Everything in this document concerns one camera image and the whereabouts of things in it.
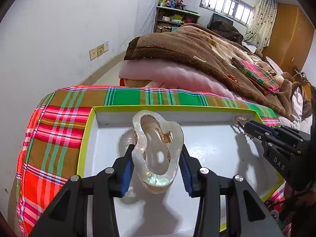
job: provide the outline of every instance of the wooden wardrobe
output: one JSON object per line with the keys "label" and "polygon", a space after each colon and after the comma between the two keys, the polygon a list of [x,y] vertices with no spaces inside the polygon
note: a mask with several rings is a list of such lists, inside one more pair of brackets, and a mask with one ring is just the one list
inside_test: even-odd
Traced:
{"label": "wooden wardrobe", "polygon": [[[301,71],[305,64],[313,41],[314,27],[295,5],[279,3],[276,16],[270,44],[262,52],[263,60],[266,56],[270,57],[284,72],[293,76],[296,74],[294,67]],[[310,87],[303,81],[301,83],[310,96]]]}

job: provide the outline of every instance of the silver screw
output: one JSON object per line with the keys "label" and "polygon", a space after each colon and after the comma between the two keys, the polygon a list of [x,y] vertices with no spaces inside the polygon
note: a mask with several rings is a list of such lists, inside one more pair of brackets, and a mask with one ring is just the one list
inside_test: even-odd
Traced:
{"label": "silver screw", "polygon": [[241,176],[241,175],[236,175],[236,176],[235,176],[235,180],[236,180],[237,182],[242,182],[242,181],[244,180],[244,177]]}
{"label": "silver screw", "polygon": [[114,168],[112,168],[112,167],[106,168],[106,169],[105,169],[105,173],[107,173],[107,174],[113,174],[113,173],[114,173]]}
{"label": "silver screw", "polygon": [[72,182],[76,182],[76,181],[79,180],[79,176],[78,176],[78,175],[73,175],[72,177],[70,177],[70,180],[71,180]]}
{"label": "silver screw", "polygon": [[200,168],[200,172],[201,172],[202,174],[206,175],[206,174],[209,173],[209,169],[206,168],[206,167],[201,167],[201,168]]}

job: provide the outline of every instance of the baseboard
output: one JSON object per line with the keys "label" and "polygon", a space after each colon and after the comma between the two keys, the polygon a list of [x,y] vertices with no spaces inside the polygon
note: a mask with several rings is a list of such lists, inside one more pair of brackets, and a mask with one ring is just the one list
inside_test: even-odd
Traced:
{"label": "baseboard", "polygon": [[84,86],[91,86],[91,85],[93,85],[106,72],[108,72],[111,68],[113,68],[120,61],[124,60],[125,54],[126,54],[126,51],[124,51],[124,52],[120,53],[119,55],[113,57],[106,64],[104,64],[102,67],[100,67],[96,72],[94,72],[91,76],[89,76],[87,79],[85,79],[80,85],[84,85]]}

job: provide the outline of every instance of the curtain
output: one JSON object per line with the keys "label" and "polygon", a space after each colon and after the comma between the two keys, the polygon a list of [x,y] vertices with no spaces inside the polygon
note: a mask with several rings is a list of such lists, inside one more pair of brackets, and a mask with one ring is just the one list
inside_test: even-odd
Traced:
{"label": "curtain", "polygon": [[252,19],[247,27],[244,41],[256,45],[260,51],[269,46],[274,22],[277,16],[278,0],[256,0]]}

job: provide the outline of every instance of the wall outlet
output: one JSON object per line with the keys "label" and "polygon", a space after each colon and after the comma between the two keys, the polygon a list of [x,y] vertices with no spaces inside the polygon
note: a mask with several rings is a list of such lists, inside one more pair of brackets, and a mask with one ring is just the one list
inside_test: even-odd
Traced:
{"label": "wall outlet", "polygon": [[109,42],[106,42],[104,44],[104,52],[107,52],[109,50]]}
{"label": "wall outlet", "polygon": [[94,60],[97,56],[98,56],[98,50],[97,48],[94,48],[92,50],[90,50],[90,60]]}
{"label": "wall outlet", "polygon": [[104,44],[97,47],[98,50],[98,57],[104,53]]}

